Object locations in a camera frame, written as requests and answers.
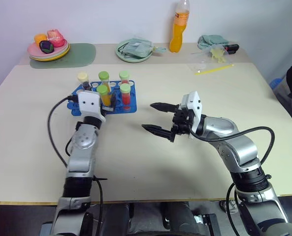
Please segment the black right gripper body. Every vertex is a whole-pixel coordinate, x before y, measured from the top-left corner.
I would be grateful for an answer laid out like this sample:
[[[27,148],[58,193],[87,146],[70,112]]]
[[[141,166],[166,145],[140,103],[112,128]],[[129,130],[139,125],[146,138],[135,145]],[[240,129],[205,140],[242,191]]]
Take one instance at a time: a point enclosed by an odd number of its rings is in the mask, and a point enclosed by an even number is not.
[[[193,125],[193,121],[194,112],[178,105],[172,119],[171,132],[177,135],[190,134],[190,127]]]

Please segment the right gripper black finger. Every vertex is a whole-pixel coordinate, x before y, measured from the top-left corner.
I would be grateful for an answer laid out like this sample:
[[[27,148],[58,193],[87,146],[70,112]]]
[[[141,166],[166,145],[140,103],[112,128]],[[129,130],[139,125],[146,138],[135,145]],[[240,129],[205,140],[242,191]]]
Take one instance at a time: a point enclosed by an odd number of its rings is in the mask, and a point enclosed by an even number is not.
[[[161,112],[165,112],[165,113],[175,113],[176,110],[178,110],[179,105],[173,105],[173,104],[169,104],[169,103],[162,103],[162,102],[156,102],[156,103],[152,103],[150,104],[150,107],[161,111]]]
[[[142,124],[141,125],[145,130],[152,133],[155,136],[159,136],[162,138],[168,139],[170,142],[174,142],[175,134],[173,134],[170,130],[162,129],[160,126],[152,125],[152,124]]]

